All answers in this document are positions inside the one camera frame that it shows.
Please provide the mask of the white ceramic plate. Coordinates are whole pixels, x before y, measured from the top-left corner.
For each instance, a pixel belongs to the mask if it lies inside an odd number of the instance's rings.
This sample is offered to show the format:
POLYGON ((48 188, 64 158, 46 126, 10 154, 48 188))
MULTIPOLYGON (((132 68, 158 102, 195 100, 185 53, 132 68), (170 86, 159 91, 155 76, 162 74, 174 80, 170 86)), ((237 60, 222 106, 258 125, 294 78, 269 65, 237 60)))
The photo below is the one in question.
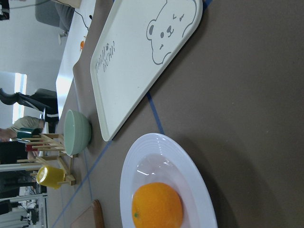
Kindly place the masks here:
POLYGON ((130 147, 120 180, 122 226, 133 228, 132 199, 142 185, 163 182, 174 188, 183 204, 184 228, 216 228, 213 204, 206 184, 193 160, 173 139, 148 133, 130 147))

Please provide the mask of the orange fruit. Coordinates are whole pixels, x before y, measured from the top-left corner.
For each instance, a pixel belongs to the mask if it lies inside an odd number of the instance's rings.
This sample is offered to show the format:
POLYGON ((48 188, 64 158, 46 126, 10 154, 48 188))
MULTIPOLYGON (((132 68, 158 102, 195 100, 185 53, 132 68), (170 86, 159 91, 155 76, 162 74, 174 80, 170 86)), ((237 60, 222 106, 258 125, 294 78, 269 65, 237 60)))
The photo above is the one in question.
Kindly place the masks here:
POLYGON ((133 195, 132 218, 137 228, 180 228, 182 200, 177 191, 165 183, 142 185, 133 195))

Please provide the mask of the cream bear serving tray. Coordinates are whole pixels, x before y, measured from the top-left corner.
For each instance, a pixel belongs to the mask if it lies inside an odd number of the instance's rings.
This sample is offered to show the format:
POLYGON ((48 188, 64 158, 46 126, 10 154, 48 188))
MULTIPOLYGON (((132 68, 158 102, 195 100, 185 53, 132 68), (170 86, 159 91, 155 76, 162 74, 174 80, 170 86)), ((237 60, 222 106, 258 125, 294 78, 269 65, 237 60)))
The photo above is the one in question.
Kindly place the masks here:
POLYGON ((90 63, 100 130, 113 139, 198 27, 200 0, 116 0, 90 63))

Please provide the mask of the green ceramic bowl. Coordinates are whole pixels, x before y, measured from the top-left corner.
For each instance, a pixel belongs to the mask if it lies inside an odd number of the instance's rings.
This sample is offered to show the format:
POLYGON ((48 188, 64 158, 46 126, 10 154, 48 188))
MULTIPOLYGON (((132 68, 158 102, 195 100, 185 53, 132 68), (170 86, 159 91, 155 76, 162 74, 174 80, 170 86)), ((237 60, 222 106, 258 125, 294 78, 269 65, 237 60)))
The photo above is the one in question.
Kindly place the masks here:
POLYGON ((69 156, 81 153, 91 139, 91 125, 80 112, 68 110, 64 121, 64 147, 69 156))

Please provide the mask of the fried egg toy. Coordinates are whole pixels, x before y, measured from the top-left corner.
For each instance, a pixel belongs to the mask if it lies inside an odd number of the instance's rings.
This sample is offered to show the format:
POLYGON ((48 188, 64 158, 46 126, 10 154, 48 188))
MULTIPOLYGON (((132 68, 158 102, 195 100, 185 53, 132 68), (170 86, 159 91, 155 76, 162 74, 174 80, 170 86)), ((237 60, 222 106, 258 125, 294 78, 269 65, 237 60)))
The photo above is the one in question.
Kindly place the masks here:
POLYGON ((86 36, 83 36, 83 40, 80 42, 80 49, 82 50, 85 45, 86 36))

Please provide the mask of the wooden dish rack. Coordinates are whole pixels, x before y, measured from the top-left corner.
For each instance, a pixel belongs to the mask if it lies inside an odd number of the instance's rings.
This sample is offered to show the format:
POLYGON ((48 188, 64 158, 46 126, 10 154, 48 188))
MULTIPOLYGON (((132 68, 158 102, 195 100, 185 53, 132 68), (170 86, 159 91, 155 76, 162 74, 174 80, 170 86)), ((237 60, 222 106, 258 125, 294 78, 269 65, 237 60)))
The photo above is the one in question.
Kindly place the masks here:
POLYGON ((73 158, 75 156, 69 156, 66 153, 63 135, 41 133, 32 138, 22 138, 18 140, 18 142, 24 143, 25 146, 33 145, 33 148, 37 148, 37 151, 28 152, 28 158, 26 160, 18 160, 18 162, 31 162, 41 167, 52 166, 63 169, 65 178, 60 184, 68 184, 71 186, 76 184, 76 179, 72 174, 73 158))

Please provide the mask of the yellow mug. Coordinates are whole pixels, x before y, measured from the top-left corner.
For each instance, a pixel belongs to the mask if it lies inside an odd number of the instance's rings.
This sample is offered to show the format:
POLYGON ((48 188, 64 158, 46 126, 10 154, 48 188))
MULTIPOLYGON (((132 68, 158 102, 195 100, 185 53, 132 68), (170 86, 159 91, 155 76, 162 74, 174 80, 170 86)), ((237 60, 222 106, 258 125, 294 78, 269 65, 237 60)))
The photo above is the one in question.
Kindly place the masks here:
POLYGON ((52 166, 42 166, 38 170, 36 176, 38 184, 46 187, 51 187, 53 189, 58 189, 61 186, 60 183, 64 181, 64 178, 64 170, 52 166))

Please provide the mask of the wooden cutting board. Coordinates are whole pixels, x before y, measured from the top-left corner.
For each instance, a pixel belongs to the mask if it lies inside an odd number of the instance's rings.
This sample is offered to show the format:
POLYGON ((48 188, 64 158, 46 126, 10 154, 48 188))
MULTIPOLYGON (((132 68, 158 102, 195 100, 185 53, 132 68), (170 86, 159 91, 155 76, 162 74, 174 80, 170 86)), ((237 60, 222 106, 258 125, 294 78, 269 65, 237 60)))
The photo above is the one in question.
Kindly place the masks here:
POLYGON ((72 222, 71 228, 104 228, 101 204, 93 200, 91 205, 72 222))

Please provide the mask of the red cylinder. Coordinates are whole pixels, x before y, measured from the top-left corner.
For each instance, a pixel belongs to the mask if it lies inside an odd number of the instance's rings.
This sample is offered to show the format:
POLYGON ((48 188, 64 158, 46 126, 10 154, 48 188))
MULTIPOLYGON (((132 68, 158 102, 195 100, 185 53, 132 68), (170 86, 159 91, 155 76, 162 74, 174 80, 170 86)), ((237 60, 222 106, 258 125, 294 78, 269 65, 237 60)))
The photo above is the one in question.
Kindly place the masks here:
POLYGON ((37 151, 37 148, 33 148, 33 145, 26 145, 25 149, 27 152, 37 151))

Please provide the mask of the dark green mug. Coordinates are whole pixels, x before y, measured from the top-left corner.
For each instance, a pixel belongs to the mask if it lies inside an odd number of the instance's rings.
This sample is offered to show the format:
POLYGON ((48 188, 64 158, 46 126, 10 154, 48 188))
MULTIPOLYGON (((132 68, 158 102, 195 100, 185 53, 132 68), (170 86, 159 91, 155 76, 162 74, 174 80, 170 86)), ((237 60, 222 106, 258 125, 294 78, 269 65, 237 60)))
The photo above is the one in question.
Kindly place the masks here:
POLYGON ((17 132, 17 139, 21 140, 22 138, 32 138, 35 135, 42 133, 42 128, 20 128, 17 132))

